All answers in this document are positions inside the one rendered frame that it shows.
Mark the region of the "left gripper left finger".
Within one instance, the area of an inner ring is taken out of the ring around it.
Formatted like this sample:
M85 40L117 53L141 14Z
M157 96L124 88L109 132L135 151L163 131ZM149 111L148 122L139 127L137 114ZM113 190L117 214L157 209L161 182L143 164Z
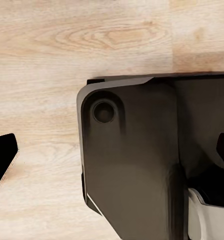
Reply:
M0 181L18 153L18 144L14 133L0 136Z

